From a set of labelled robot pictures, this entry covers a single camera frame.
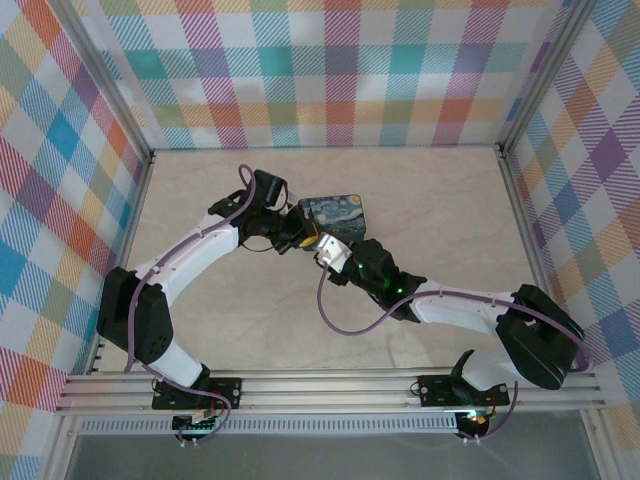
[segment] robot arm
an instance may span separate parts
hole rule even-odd
[[[122,350],[128,350],[127,311],[134,291],[147,272],[153,270],[154,275],[142,286],[135,306],[133,355],[180,386],[208,391],[209,370],[193,359],[174,338],[169,308],[182,290],[211,263],[235,250],[247,238],[262,236],[271,241],[279,254],[313,244],[318,252],[316,261],[330,271],[332,283],[352,283],[362,288],[385,310],[407,299],[391,314],[396,319],[447,323],[498,337],[501,340],[499,347],[488,352],[466,352],[454,368],[452,382],[459,390],[459,396],[466,400],[472,398],[474,392],[523,377],[543,388],[557,389],[562,385],[576,357],[577,346],[558,330],[523,315],[515,306],[525,304],[553,317],[580,339],[583,333],[539,289],[523,286],[516,293],[481,294],[509,302],[514,305],[512,308],[509,304],[472,303],[444,295],[420,297],[421,292],[443,292],[445,287],[400,271],[391,254],[374,239],[351,246],[327,233],[318,239],[313,219],[288,201],[284,180],[260,170],[255,171],[254,178],[253,197],[248,193],[249,185],[245,184],[246,189],[216,202],[185,237],[195,240],[177,251],[161,268],[157,266],[158,259],[164,254],[132,271],[118,267],[107,275],[97,326],[103,337]],[[283,197],[286,197],[283,206],[276,209]],[[241,215],[211,231],[212,226],[233,217],[241,208],[245,209]],[[459,289],[446,288],[446,291],[478,295],[478,292]]]
[[[451,382],[458,396],[467,400],[499,383],[523,378],[541,388],[560,388],[584,339],[582,329],[533,285],[522,285],[513,293],[445,287],[400,271],[374,239],[349,247],[323,233],[316,251],[325,275],[331,272],[330,282],[360,287],[384,310],[395,309],[391,316],[398,320],[445,323],[499,339],[491,350],[465,352],[454,367]],[[364,333],[341,331],[324,314],[320,299],[319,307],[332,329]]]

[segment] vent grille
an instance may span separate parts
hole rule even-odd
[[[154,415],[85,417],[81,435],[157,435],[175,433],[171,416]],[[190,428],[189,433],[210,430]],[[411,413],[371,415],[243,415],[233,414],[220,433],[233,434],[330,434],[450,433],[457,431],[454,413]]]

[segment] small box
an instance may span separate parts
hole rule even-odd
[[[366,224],[360,195],[303,198],[298,202],[305,213],[311,213],[321,232],[327,232],[344,243],[364,240]]]

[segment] plaid wall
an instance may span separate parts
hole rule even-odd
[[[174,149],[493,144],[562,3],[74,0]]]
[[[0,478],[36,475],[142,161],[44,0],[0,0]]]
[[[516,148],[553,293],[640,460],[640,0],[600,0]],[[640,471],[640,462],[631,471]]]
[[[531,64],[529,71],[527,72],[525,80],[522,83],[522,86],[520,87],[518,96],[513,102],[513,104],[511,105],[511,108],[509,109],[507,120],[504,122],[504,125],[500,130],[500,135],[498,136],[498,143],[502,144],[506,140],[507,135],[511,130],[511,127],[513,126],[515,120],[520,114],[522,102],[524,101],[525,98],[527,98],[529,93],[531,93],[531,90],[533,90],[533,87],[538,82],[538,77],[540,76],[540,73],[541,73],[540,70],[544,65],[547,55],[552,51],[553,49],[552,47],[562,30],[564,22],[567,19],[567,15],[569,14],[569,11],[575,4],[576,4],[576,0],[562,1],[560,10],[558,10],[558,13],[556,14],[556,17],[553,20],[553,23],[551,25],[551,28],[549,28],[549,31],[547,32],[547,36],[545,37],[544,42],[542,42],[542,45],[540,46],[540,50],[538,50],[538,53],[536,54],[536,58]]]

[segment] marble floor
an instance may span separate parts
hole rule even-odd
[[[367,238],[401,269],[445,285],[515,290],[531,282],[491,148],[284,149],[161,152],[129,268],[179,240],[216,200],[241,183],[246,163],[284,177],[298,198],[361,195]],[[251,239],[253,248],[268,246]],[[183,346],[212,369],[450,366],[494,340],[447,325],[390,319],[360,337],[329,330],[316,307],[321,271],[312,254],[244,249],[207,269],[172,307]],[[327,285],[325,310],[345,329],[382,313],[356,287]],[[102,371],[121,370],[109,345]]]

